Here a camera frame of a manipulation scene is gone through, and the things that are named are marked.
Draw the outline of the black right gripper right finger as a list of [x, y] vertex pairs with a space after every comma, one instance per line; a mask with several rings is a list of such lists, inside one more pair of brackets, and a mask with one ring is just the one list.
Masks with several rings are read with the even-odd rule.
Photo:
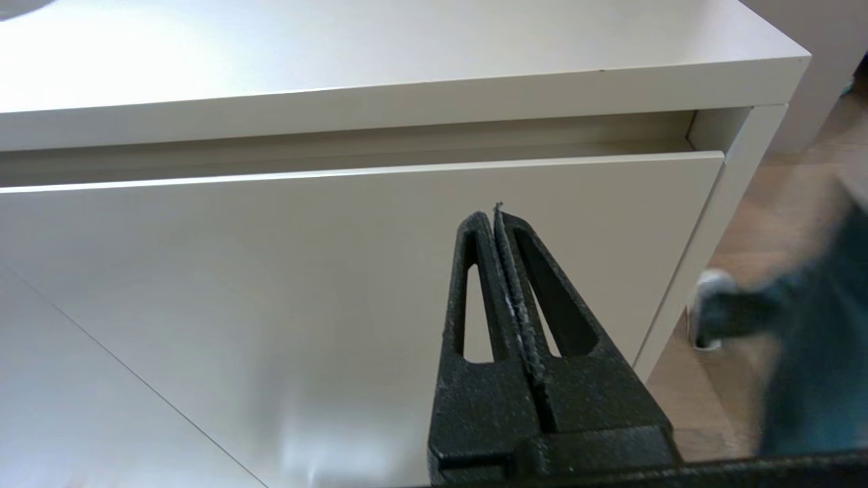
[[543, 430], [671, 433], [663, 409], [530, 223], [497, 207], [495, 244]]

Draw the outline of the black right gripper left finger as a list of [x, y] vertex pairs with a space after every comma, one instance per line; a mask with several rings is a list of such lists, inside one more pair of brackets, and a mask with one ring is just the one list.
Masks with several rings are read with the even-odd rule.
[[[469, 269], [476, 268], [493, 361], [465, 358]], [[508, 285], [489, 217], [458, 227], [429, 433], [434, 462], [502, 462], [538, 432]]]

